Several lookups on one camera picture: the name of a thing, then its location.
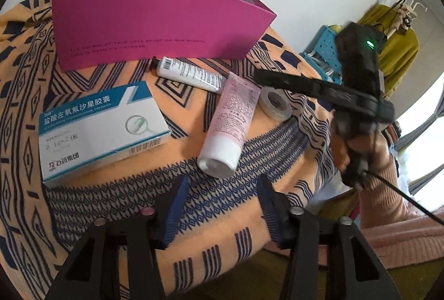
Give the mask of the pink sweater right forearm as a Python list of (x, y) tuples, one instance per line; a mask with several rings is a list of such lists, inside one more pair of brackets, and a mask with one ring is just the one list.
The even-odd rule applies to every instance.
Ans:
[[(381, 177), (397, 185), (393, 164)], [(360, 228), (387, 269), (443, 258), (443, 226), (409, 208), (399, 194), (376, 178), (359, 191)]]

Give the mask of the person's right hand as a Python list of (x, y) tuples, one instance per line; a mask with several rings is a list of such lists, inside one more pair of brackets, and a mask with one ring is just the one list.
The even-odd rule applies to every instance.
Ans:
[(333, 163), (345, 178), (351, 168), (351, 155), (360, 154), (367, 160), (368, 169), (374, 174), (381, 174), (393, 164), (388, 142), (380, 131), (371, 134), (359, 134), (353, 138), (346, 138), (339, 131), (336, 117), (331, 124), (331, 153)]

